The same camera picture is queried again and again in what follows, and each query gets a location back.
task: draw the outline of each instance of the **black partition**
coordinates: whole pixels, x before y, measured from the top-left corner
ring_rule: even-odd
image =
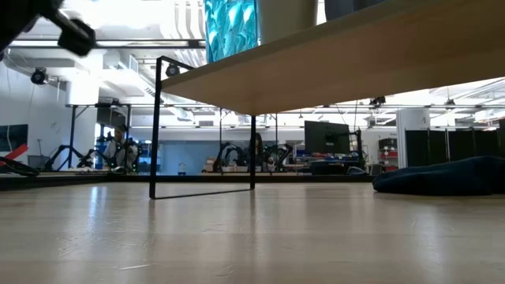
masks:
[[[505,119],[499,121],[498,137],[500,156],[505,158]]]
[[[408,166],[429,166],[447,162],[445,131],[405,131]]]
[[[497,131],[475,131],[474,135],[477,156],[501,156]]]
[[[473,134],[472,130],[449,132],[449,160],[454,162],[477,155]]]
[[[405,131],[407,165],[409,166],[428,166],[428,131],[427,130],[409,130]]]
[[[429,132],[429,164],[446,163],[449,160],[447,153],[447,132],[433,130]]]

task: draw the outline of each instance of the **shelf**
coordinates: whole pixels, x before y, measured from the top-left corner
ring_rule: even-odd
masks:
[[[389,0],[163,82],[270,114],[505,76],[503,0]]]

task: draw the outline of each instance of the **black metal frame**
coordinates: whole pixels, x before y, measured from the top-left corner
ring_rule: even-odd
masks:
[[[153,124],[152,124],[152,144],[151,144],[151,175],[149,176],[149,198],[152,200],[164,200],[164,199],[173,199],[173,198],[181,198],[181,197],[191,197],[191,196],[206,196],[206,195],[214,195],[221,193],[232,193],[232,192],[246,192],[251,191],[256,188],[256,115],[251,116],[251,141],[250,141],[250,163],[249,163],[249,189],[237,189],[237,190],[228,190],[228,191],[220,191],[220,192],[203,192],[203,193],[194,193],[194,194],[185,194],[185,195],[177,195],[177,196],[156,196],[156,182],[159,180],[156,176],[156,165],[158,163],[158,146],[159,146],[159,108],[161,107],[161,89],[162,89],[162,65],[163,62],[169,62],[179,67],[191,70],[193,67],[188,66],[184,63],[181,63],[172,58],[168,58],[166,56],[162,56],[156,59],[156,82],[155,82],[155,109],[153,115]]]
[[[49,166],[52,168],[54,161],[56,161],[56,158],[64,151],[65,149],[69,149],[69,155],[67,156],[67,159],[65,162],[61,164],[61,166],[57,169],[57,171],[61,170],[62,167],[67,163],[68,168],[72,166],[72,157],[73,154],[76,154],[77,158],[82,159],[84,155],[82,155],[79,151],[77,151],[73,147],[73,140],[74,140],[74,134],[75,134],[75,128],[76,128],[76,120],[78,117],[80,117],[81,114],[83,114],[89,107],[95,107],[95,108],[111,108],[111,107],[127,107],[128,108],[128,117],[126,118],[126,126],[127,126],[127,131],[126,131],[126,139],[129,138],[129,128],[130,128],[130,117],[132,115],[132,105],[131,104],[124,104],[124,103],[96,103],[96,104],[83,104],[83,105],[67,105],[67,107],[72,107],[72,122],[70,126],[70,143],[69,145],[61,145],[58,149],[58,151],[53,155],[53,157],[46,163],[44,166],[44,170],[48,171]],[[77,114],[77,108],[78,107],[84,107],[84,109]]]

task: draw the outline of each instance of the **computer monitor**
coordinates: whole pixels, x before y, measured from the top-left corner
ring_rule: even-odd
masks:
[[[305,150],[310,153],[349,154],[349,126],[329,122],[305,122]]]
[[[28,125],[0,126],[1,152],[10,153],[11,151],[16,150],[22,144],[27,143],[28,143]]]

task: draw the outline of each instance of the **red object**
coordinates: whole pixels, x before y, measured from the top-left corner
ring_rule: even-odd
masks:
[[[16,150],[14,150],[11,153],[7,154],[5,156],[5,158],[14,160],[15,158],[23,155],[26,151],[28,151],[28,146],[26,146],[26,144],[22,144]],[[0,162],[0,166],[4,166],[4,165],[5,165],[5,163]]]
[[[383,159],[387,159],[387,158],[390,158],[390,159],[393,159],[393,158],[398,158],[398,151],[388,151],[387,152],[387,155],[385,155],[384,152],[380,153],[380,158],[383,158]]]
[[[393,171],[393,170],[397,170],[398,167],[397,166],[386,166],[386,171]]]

